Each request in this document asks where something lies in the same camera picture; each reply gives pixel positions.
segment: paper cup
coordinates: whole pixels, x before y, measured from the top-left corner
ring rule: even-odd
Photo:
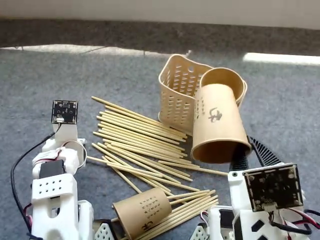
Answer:
[[[235,71],[225,67],[213,68],[202,76],[200,88],[209,84],[223,84],[229,86],[233,91],[237,105],[240,105],[247,91],[247,84],[244,83],[241,76]]]
[[[113,204],[121,225],[130,240],[134,240],[167,217],[171,205],[160,187]]]
[[[235,151],[249,154],[248,142],[233,90],[205,85],[195,94],[191,155],[205,163],[230,163]]]

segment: circuit board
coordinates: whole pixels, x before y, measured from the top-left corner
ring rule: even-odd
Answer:
[[[303,206],[296,164],[283,164],[243,172],[254,212]]]
[[[52,124],[77,124],[78,101],[54,100],[52,104]]]

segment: gray carpet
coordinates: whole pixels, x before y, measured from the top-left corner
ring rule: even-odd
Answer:
[[[91,95],[156,119],[160,102],[157,77],[166,54],[188,51],[192,60],[234,69],[247,81],[248,93],[241,108],[247,133],[284,162],[298,164],[305,205],[320,210],[319,65],[243,61],[246,53],[320,56],[320,31],[174,23],[0,21],[0,47],[50,44],[141,51],[111,54],[104,48],[94,50],[98,47],[84,47],[82,52],[72,47],[70,52],[0,49],[0,239],[27,239],[27,229],[12,198],[10,169],[22,153],[52,131],[52,100],[79,100],[79,136],[89,143],[97,142],[92,131],[104,106],[91,100]],[[26,157],[16,171],[23,205],[31,199],[31,160],[39,150]],[[90,146],[88,154],[101,155]],[[255,157],[250,157],[250,166],[259,166]],[[206,167],[228,169],[227,165]],[[114,218],[112,203],[135,194],[103,165],[88,163],[75,177],[79,199],[93,204],[96,218]],[[216,189],[220,204],[230,204],[226,178],[199,172],[192,172],[192,177],[192,186]],[[133,181],[142,190],[149,188]],[[199,222],[196,217],[157,239],[187,240]],[[319,238],[314,231],[311,239]]]

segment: bundle of chopsticks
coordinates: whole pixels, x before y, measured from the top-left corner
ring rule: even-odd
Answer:
[[[198,188],[180,182],[180,180],[193,181],[190,174],[181,169],[228,175],[226,172],[201,168],[184,159],[188,155],[184,153],[185,149],[179,144],[186,141],[186,134],[101,98],[92,96],[92,99],[104,104],[106,108],[96,116],[100,120],[99,129],[93,132],[94,135],[102,138],[102,143],[92,143],[92,146],[103,156],[102,158],[88,156],[88,159],[104,163],[112,168],[137,193],[142,191],[123,172],[134,175],[152,187],[162,188],[168,199],[173,200],[170,202],[171,205],[182,204],[139,239],[147,240],[158,236],[195,217],[210,206],[218,204],[218,196],[211,196],[215,193],[214,190],[200,191]],[[130,165],[123,159],[142,169]],[[174,195],[164,184],[191,192]]]

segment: beige plastic basket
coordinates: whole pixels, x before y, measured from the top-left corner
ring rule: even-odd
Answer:
[[[193,134],[195,93],[211,66],[174,54],[159,75],[161,110],[158,119],[190,136]]]

